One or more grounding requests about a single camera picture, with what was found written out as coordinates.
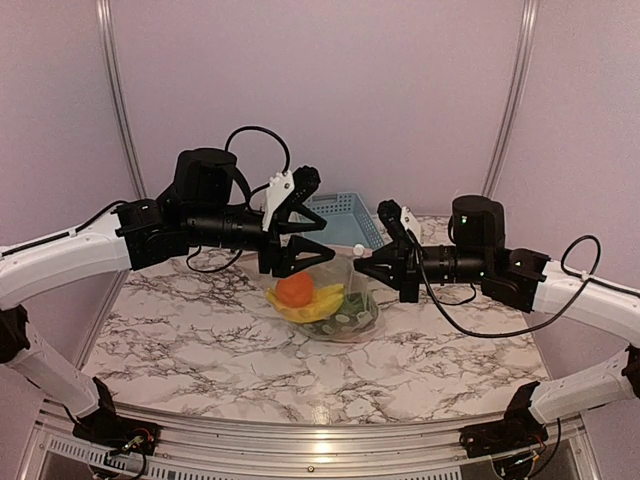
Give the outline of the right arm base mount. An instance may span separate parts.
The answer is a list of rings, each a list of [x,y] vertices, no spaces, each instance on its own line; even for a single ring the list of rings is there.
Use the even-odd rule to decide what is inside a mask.
[[[544,443],[549,436],[544,423],[529,411],[538,381],[522,385],[509,402],[500,420],[465,426],[459,443],[469,458],[494,455]]]

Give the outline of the green fake vegetable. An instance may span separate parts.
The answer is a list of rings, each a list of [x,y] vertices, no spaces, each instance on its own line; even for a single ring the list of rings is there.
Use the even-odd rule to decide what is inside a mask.
[[[362,293],[348,294],[340,309],[330,317],[302,326],[312,338],[326,341],[350,341],[371,330],[378,319],[379,308],[373,297]]]

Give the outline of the orange fake fruit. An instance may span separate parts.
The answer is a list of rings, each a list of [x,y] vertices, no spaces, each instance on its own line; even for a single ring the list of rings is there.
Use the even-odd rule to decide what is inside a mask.
[[[287,307],[300,308],[313,300],[314,281],[310,274],[299,272],[280,279],[275,288],[277,299]]]

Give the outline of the clear zip top bag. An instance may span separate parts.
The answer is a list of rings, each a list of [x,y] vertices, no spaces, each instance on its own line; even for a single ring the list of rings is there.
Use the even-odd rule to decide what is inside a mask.
[[[379,308],[355,256],[338,248],[333,259],[280,279],[266,297],[287,322],[320,341],[357,342],[374,330]]]

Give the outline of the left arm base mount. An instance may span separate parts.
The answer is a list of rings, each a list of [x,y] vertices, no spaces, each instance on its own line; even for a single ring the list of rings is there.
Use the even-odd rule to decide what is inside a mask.
[[[106,384],[97,377],[93,382],[99,395],[98,409],[86,417],[74,419],[72,435],[110,447],[118,453],[136,451],[151,456],[156,449],[159,425],[119,415]]]

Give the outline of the yellow fake bananas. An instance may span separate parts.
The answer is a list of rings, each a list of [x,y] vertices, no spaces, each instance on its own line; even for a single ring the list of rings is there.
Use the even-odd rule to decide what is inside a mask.
[[[266,299],[285,320],[296,324],[308,324],[324,320],[340,309],[345,300],[345,286],[334,284],[315,289],[311,301],[301,307],[287,306],[278,299],[273,289],[267,290]]]

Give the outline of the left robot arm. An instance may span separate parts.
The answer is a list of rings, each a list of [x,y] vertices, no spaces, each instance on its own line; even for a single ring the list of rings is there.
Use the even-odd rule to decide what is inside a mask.
[[[304,204],[319,184],[313,167],[284,169],[268,181],[264,209],[254,212],[233,153],[186,150],[158,198],[116,201],[79,226],[2,248],[2,364],[62,403],[102,443],[119,444],[126,423],[108,387],[37,334],[24,301],[85,278],[161,264],[193,247],[254,252],[259,272],[276,278],[328,262],[334,251],[304,236],[326,225]]]

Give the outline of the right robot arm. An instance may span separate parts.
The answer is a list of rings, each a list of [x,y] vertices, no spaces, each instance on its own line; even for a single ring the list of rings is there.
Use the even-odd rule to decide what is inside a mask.
[[[543,313],[551,322],[566,317],[627,341],[595,366],[520,387],[495,428],[502,446],[519,446],[535,424],[638,397],[638,290],[604,281],[593,270],[570,269],[564,259],[507,248],[504,208],[484,196],[453,200],[448,245],[421,245],[412,213],[393,200],[379,204],[378,216],[391,241],[355,259],[354,268],[397,291],[401,302],[417,302],[421,289],[432,295],[434,284],[476,284],[484,296],[521,312]]]

